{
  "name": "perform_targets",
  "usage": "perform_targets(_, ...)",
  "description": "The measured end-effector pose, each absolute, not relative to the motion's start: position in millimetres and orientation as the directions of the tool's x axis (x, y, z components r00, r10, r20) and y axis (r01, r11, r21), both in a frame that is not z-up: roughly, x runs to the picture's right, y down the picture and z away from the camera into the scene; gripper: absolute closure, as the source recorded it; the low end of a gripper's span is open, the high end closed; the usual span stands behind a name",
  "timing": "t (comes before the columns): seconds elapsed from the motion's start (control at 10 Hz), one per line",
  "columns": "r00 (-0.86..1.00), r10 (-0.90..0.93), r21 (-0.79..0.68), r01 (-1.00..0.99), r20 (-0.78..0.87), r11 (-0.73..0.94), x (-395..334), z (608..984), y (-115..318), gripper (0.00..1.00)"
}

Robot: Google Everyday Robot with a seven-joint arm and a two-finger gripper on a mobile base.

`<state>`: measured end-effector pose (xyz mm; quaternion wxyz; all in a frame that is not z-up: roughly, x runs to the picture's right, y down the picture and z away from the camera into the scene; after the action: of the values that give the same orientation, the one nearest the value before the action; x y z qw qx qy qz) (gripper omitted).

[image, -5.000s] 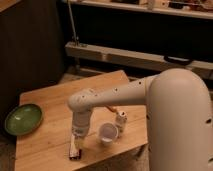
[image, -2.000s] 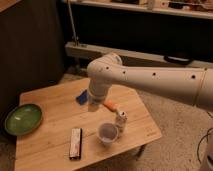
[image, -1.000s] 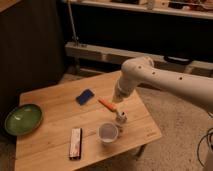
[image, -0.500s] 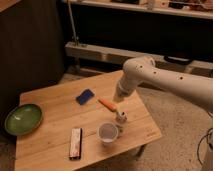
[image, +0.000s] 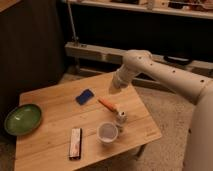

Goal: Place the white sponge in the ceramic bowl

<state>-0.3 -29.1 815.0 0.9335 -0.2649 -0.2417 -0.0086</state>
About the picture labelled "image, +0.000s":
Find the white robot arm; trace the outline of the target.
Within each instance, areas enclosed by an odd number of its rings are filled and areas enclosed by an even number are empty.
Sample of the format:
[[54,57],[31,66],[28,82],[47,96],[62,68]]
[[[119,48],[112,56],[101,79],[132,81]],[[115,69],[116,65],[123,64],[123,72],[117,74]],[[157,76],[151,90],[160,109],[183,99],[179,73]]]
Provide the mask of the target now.
[[147,50],[127,50],[113,75],[116,89],[144,73],[195,105],[183,171],[213,171],[213,78],[155,62]]

